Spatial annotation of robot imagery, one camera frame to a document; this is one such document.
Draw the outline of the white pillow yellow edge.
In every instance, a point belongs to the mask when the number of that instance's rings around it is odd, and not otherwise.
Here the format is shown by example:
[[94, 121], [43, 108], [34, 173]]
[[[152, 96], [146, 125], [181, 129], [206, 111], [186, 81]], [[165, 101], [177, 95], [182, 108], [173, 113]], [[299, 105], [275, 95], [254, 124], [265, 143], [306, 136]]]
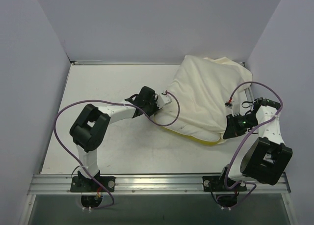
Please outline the white pillow yellow edge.
[[[168, 114], [165, 111], [159, 111], [154, 115], [154, 121], [161, 125], [166, 125], [171, 123], [175, 119], [173, 114]], [[176, 134], [180, 137], [189, 139], [191, 141], [206, 145], [214, 146], [218, 144], [223, 144], [225, 140], [219, 133], [215, 133], [201, 127], [194, 126], [190, 123], [186, 123], [179, 118], [171, 125], [164, 126], [165, 130]]]

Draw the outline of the cream pillowcase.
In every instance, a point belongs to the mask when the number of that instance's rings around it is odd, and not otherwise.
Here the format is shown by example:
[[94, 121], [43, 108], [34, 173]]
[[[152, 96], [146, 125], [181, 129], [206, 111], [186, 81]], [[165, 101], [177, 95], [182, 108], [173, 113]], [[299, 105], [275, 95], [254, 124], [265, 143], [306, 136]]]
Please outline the cream pillowcase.
[[227, 127], [225, 102], [230, 97], [240, 102], [239, 94], [252, 81], [252, 73], [228, 59], [186, 55], [173, 81], [166, 88], [177, 100], [161, 109], [186, 123], [219, 133]]

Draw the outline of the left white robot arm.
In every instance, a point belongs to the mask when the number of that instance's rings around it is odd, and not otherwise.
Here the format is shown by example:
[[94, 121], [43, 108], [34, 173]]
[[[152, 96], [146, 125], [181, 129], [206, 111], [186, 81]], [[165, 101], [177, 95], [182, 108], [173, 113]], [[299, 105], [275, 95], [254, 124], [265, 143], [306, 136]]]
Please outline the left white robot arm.
[[73, 142], [77, 145], [78, 159], [83, 164], [78, 170], [77, 182], [81, 182], [88, 191], [98, 188], [100, 170], [97, 164], [97, 148], [103, 142], [110, 124], [135, 118], [143, 113], [152, 116], [171, 101], [168, 95], [157, 95], [153, 89], [144, 86], [138, 94], [117, 105], [86, 105], [70, 129]]

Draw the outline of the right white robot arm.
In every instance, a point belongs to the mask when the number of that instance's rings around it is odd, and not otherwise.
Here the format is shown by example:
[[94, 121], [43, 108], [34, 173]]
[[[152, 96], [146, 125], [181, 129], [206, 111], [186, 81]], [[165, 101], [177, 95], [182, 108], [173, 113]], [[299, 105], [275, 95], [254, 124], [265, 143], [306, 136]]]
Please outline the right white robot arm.
[[257, 129], [258, 138], [244, 155], [239, 172], [231, 168], [217, 179], [218, 186], [229, 190], [236, 180], [252, 178], [260, 183], [275, 185], [292, 158], [293, 151], [287, 147], [281, 136], [279, 114], [281, 104], [269, 99], [259, 98], [252, 102], [251, 110], [245, 115], [228, 115], [223, 139], [240, 137], [253, 131], [253, 128], [273, 121]]

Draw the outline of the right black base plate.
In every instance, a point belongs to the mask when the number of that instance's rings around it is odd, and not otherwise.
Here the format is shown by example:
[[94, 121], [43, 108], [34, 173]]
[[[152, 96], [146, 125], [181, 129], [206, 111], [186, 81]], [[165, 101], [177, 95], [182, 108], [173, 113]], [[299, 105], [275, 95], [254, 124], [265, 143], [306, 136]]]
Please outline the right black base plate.
[[[224, 184], [224, 177], [221, 179], [219, 175], [203, 176], [202, 182], [204, 192], [245, 192], [247, 190], [247, 187], [245, 185], [241, 186], [241, 184], [231, 190], [227, 190]], [[228, 178], [227, 183], [230, 187], [235, 183], [235, 181]]]

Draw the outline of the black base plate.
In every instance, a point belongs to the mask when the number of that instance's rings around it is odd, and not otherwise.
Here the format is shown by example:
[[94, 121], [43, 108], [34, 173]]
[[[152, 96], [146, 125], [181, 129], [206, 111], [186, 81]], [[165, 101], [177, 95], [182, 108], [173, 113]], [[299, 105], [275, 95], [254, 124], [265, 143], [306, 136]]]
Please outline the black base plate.
[[[231, 190], [227, 190], [224, 184], [224, 177], [221, 179], [219, 175], [203, 176], [202, 182], [204, 192], [245, 192], [247, 190], [247, 187], [245, 185], [241, 186], [241, 184]], [[230, 187], [235, 183], [235, 181], [228, 178], [227, 183]]]
[[[96, 177], [96, 179], [101, 183], [109, 192], [114, 192], [115, 189], [115, 177], [114, 176], [100, 176]], [[74, 176], [72, 179], [70, 192], [74, 193], [95, 193], [100, 188], [100, 185], [96, 183], [94, 180]]]

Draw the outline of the aluminium front rail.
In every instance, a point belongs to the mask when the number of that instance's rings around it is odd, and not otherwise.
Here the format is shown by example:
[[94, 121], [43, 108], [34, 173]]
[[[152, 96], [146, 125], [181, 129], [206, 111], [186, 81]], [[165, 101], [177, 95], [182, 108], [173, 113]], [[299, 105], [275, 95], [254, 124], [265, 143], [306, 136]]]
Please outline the aluminium front rail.
[[[204, 177], [219, 177], [214, 174], [114, 174], [112, 195], [184, 195], [203, 194], [207, 185]], [[72, 192], [73, 177], [69, 174], [40, 174], [33, 176], [29, 195], [95, 195], [90, 192]]]

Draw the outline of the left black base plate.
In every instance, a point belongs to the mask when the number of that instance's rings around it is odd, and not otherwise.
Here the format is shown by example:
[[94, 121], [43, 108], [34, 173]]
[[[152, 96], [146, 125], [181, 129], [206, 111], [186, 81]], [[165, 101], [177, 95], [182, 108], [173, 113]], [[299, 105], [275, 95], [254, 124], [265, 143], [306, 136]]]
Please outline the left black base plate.
[[[114, 176], [100, 176], [96, 177], [96, 179], [101, 183], [109, 192], [114, 192], [115, 189], [115, 177]], [[72, 179], [70, 192], [74, 193], [95, 193], [100, 188], [100, 185], [96, 183], [94, 180], [74, 176]]]

